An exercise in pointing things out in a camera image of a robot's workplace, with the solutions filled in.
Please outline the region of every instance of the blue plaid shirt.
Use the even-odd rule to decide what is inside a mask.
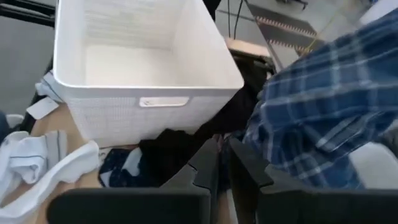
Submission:
[[[363,188],[348,154],[398,115],[398,9],[273,76],[244,142],[317,187]]]

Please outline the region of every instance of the white fabric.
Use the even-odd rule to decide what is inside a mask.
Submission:
[[[0,202],[15,190],[23,179],[36,183],[67,154],[67,135],[52,131],[30,137],[25,131],[9,134],[0,147]]]
[[[40,80],[40,83],[35,84],[37,94],[39,96],[48,96],[57,102],[63,103],[60,95],[58,95],[59,91],[52,72],[52,70],[47,72]]]
[[[398,160],[385,145],[369,142],[349,158],[367,189],[398,189]]]
[[[90,141],[73,151],[49,170],[30,190],[4,208],[0,208],[0,223],[22,223],[51,194],[61,181],[76,182],[81,175],[96,169],[99,164],[98,145]]]
[[[104,183],[105,187],[109,187],[109,178],[111,177],[112,171],[105,172],[99,175],[99,177],[102,180],[102,183]]]
[[[24,120],[23,115],[20,114],[7,114],[7,123],[10,128],[15,128],[18,124],[21,124]]]
[[[139,175],[139,161],[141,160],[142,152],[140,148],[134,149],[130,152],[122,169],[126,169],[133,177]]]

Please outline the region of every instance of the wooden table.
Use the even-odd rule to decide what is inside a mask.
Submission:
[[[231,49],[244,51],[250,54],[269,56],[268,50],[265,47],[261,47],[258,45],[250,44],[247,42],[243,42],[241,40],[231,40],[226,39],[227,46]],[[64,130],[67,134],[68,138],[68,154],[78,149],[80,146],[84,145],[86,141],[84,141],[75,122],[72,119],[72,116],[69,112],[69,109],[66,105],[60,105],[55,111],[47,115],[41,120],[36,121],[33,130],[31,132],[32,136],[42,136],[47,132],[54,130]],[[95,188],[101,187],[98,182],[98,170],[90,172],[80,177],[80,179],[72,184],[67,183],[59,183],[55,190],[50,194],[50,196],[44,201],[44,203],[40,206],[40,208],[29,218],[26,220],[26,224],[45,224],[46,221],[46,209],[50,201],[55,198],[58,194],[75,188]],[[31,185],[27,185],[25,183],[21,184],[12,194],[8,195],[3,202],[3,206],[9,204],[11,201],[18,198],[24,192],[29,190]],[[231,212],[229,210],[228,197],[226,194],[220,196],[219,199],[219,223],[227,224],[234,223],[231,218]]]

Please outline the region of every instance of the white label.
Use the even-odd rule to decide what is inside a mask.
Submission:
[[[26,111],[32,115],[34,119],[42,119],[53,110],[59,107],[58,103],[53,101],[50,97],[46,97],[32,106],[28,107]]]

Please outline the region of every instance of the laundry basket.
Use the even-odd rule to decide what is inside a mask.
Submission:
[[[201,0],[61,0],[56,87],[100,146],[194,132],[243,86]]]

